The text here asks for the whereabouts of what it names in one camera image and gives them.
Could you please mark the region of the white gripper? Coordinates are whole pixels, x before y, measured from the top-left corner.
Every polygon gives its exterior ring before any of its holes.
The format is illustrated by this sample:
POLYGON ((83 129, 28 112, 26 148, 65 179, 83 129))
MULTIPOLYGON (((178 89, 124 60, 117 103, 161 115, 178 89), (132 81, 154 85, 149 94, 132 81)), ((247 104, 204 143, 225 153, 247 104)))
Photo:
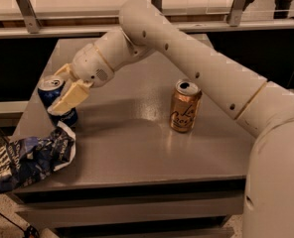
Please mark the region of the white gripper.
POLYGON ((55 75, 67 83, 47 111, 61 116, 84 102, 91 87, 102 87, 111 80, 114 71, 104 61, 98 48, 94 44, 87 44, 75 54, 72 64, 64 64, 55 75))

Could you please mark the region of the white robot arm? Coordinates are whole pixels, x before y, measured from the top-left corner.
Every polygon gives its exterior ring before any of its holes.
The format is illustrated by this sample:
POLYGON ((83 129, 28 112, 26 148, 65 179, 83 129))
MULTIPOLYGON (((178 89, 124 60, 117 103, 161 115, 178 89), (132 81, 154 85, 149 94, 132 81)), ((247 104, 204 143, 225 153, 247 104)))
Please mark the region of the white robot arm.
POLYGON ((50 113, 62 115, 80 105, 123 66, 163 54, 256 139, 242 238, 294 238, 294 93, 179 31, 146 0, 126 1, 118 19, 118 28, 58 69, 68 84, 50 113))

